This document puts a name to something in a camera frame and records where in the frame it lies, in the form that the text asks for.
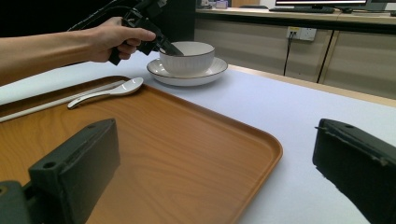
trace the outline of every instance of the spoon handle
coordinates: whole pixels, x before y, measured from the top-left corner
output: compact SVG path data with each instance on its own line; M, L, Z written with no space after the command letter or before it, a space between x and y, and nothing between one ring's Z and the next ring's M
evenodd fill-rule
M81 97L78 97L76 100L70 102L70 103L67 105L67 108L73 109L73 108L76 107L79 103L81 103L81 102L83 102L83 101L85 101L85 100L91 99L91 98L93 98L93 97L101 96L101 95L110 95L110 93L111 93L111 91L99 91L99 92L94 92L94 93L91 93L91 94L83 95L83 96L81 96Z

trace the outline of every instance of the electrical outlet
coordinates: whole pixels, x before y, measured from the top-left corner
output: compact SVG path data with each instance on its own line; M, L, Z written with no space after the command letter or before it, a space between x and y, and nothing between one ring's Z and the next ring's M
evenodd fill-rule
M301 28L300 39L314 41L317 29Z
M295 27L295 26L289 26L288 31L286 32L286 38L290 38L291 34L294 33L293 39L300 39L300 33L301 33L300 27Z

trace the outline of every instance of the table surface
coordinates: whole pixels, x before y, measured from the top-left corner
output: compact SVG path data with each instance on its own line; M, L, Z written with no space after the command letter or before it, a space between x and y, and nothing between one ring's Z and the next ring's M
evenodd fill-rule
M151 87L266 131L281 143L282 159L240 223L368 223L313 165L315 127L320 119L335 119L396 146L395 101L235 66L203 86L168 86L146 68L156 58L157 52L136 53L118 66L81 63L55 69L1 87L0 105L100 77L143 77Z
M363 23L380 23L380 24L396 24L396 18L391 17L389 12L384 13L364 13L353 12L351 14L334 11L333 14L321 13L293 13L293 12L272 12L268 9L257 8L238 8L229 7L227 9L197 9L198 13L206 14L222 14L222 15L237 15L237 16L252 16L252 17L268 17L280 19L301 19L301 20L315 20L315 21L352 21Z

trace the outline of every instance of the human arm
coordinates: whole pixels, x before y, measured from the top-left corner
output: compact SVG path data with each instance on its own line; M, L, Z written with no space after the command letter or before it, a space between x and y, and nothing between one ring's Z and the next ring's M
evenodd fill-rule
M127 60L142 40L154 38L150 31L121 26L120 18L87 30L0 38L0 86L71 63L106 62L114 47Z

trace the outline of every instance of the screw hole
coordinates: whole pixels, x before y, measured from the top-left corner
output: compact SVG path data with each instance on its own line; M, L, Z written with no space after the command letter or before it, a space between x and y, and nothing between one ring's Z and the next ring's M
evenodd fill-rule
M7 187L6 186L0 186L0 196L5 194L7 192Z
M49 169L49 168L54 167L55 165L56 165L56 162L50 161L50 162L47 162L46 164L44 164L43 168L44 169Z

